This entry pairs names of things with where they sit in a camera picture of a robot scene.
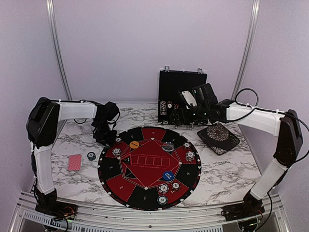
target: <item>robotic arm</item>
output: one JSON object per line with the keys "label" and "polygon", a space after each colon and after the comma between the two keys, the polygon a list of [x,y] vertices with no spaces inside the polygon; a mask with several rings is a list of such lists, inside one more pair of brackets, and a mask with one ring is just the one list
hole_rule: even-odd
{"label": "robotic arm", "polygon": [[296,112],[266,110],[232,100],[218,102],[210,84],[193,88],[192,92],[194,96],[190,91],[180,92],[186,106],[172,113],[171,120],[175,125],[203,125],[208,121],[234,122],[278,137],[273,160],[245,195],[244,203],[225,206],[222,211],[227,221],[255,215],[262,207],[261,199],[282,181],[288,169],[295,163],[303,144]]}
{"label": "robotic arm", "polygon": [[27,131],[31,144],[32,169],[36,176],[37,211],[57,215],[68,206],[58,202],[52,179],[51,150],[56,141],[58,123],[68,119],[93,119],[93,137],[105,146],[112,145],[117,131],[113,130],[120,112],[115,103],[105,105],[94,101],[52,101],[40,98],[31,111]]}

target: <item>flower design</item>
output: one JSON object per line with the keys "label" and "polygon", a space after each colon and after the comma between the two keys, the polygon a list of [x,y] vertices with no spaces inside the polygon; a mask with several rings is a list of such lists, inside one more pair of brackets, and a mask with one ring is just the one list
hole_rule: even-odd
{"label": "flower design", "polygon": [[218,148],[218,147],[216,147],[216,146],[211,146],[211,149],[212,149],[215,153],[217,153],[218,155],[223,155],[224,153],[228,152],[228,151],[226,151],[226,150],[224,150],[224,149],[222,149],[222,148]]}
{"label": "flower design", "polygon": [[207,135],[216,141],[225,141],[229,137],[229,133],[221,124],[217,124],[207,128]]}

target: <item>white wall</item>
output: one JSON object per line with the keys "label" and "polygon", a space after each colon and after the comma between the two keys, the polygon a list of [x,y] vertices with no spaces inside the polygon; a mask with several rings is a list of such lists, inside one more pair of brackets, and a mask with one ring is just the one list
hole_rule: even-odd
{"label": "white wall", "polygon": [[[260,106],[298,112],[309,124],[309,1],[262,0],[256,37],[242,87],[260,95]],[[254,103],[254,97],[243,100]],[[258,166],[264,170],[272,159],[277,140],[243,128]],[[308,132],[302,128],[308,150]],[[292,166],[278,187],[293,232],[309,228],[309,157]]]}
{"label": "white wall", "polygon": [[230,98],[252,0],[55,0],[73,98],[155,102],[159,69],[206,70]]}
{"label": "white wall", "polygon": [[33,182],[26,121],[41,96],[65,98],[45,1],[0,7],[0,228],[7,231],[21,190]]}

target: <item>round poker table mat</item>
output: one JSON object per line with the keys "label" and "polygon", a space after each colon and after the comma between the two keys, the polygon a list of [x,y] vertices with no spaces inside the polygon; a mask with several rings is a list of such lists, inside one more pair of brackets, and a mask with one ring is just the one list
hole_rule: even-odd
{"label": "round poker table mat", "polygon": [[[193,159],[186,158],[188,152],[194,153]],[[165,209],[182,202],[196,188],[200,173],[194,146],[177,132],[159,127],[122,132],[112,147],[103,149],[98,162],[106,192],[126,207],[139,210]]]}

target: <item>marble table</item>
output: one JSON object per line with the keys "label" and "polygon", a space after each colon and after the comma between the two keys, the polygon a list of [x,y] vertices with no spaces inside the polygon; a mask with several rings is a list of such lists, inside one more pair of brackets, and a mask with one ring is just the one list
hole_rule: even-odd
{"label": "marble table", "polygon": [[[138,126],[159,126],[174,129],[172,125],[158,125],[157,105],[153,103],[120,103],[121,111],[116,126],[118,133]],[[67,121],[52,150],[53,180],[58,197],[70,200],[121,205],[110,197],[98,178],[98,159],[103,146],[92,137],[92,120],[77,124]],[[240,144],[222,156],[216,155],[198,137],[197,132],[203,126],[178,127],[176,132],[187,138],[197,149],[202,173],[194,192],[175,207],[210,205],[242,200],[245,193],[259,178],[260,173],[249,146],[238,125],[226,127],[239,139]],[[94,152],[96,159],[90,162],[88,152]],[[69,155],[82,155],[82,168],[79,171],[67,170]]]}

